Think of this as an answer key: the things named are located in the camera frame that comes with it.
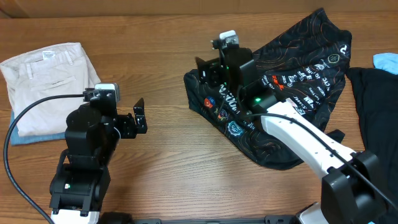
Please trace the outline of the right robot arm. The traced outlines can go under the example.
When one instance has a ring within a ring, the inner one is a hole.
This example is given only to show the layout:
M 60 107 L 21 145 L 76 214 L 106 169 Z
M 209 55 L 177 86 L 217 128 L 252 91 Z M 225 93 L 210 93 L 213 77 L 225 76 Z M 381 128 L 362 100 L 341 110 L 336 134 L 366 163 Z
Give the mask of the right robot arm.
M 321 201 L 304 208 L 292 222 L 371 223 L 397 209 L 374 154 L 354 152 L 334 141 L 272 93 L 254 96 L 237 91 L 236 96 L 241 118 L 255 120 L 282 141 L 321 181 Z

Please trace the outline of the black printed cycling jersey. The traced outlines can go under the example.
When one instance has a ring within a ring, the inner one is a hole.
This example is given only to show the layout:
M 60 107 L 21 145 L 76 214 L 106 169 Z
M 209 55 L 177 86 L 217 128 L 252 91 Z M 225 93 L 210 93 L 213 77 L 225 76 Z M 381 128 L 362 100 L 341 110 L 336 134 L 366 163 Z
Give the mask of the black printed cycling jersey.
M 254 52 L 258 93 L 270 90 L 280 101 L 293 103 L 296 111 L 321 131 L 345 87 L 351 58 L 352 34 L 339 29 L 319 8 Z M 210 86 L 199 71 L 184 75 L 188 105 L 203 116 L 245 156 L 276 170 L 302 163 L 284 143 L 244 120 L 236 97 L 224 83 Z

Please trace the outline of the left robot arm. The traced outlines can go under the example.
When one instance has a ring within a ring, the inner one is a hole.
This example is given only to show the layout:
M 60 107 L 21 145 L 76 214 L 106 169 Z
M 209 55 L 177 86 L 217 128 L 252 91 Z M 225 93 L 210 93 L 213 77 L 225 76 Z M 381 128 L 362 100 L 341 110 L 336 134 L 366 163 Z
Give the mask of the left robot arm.
M 67 149 L 50 184 L 54 223 L 97 223 L 111 181 L 108 165 L 120 139 L 147 132 L 144 100 L 118 114 L 118 93 L 88 88 L 84 103 L 67 116 Z

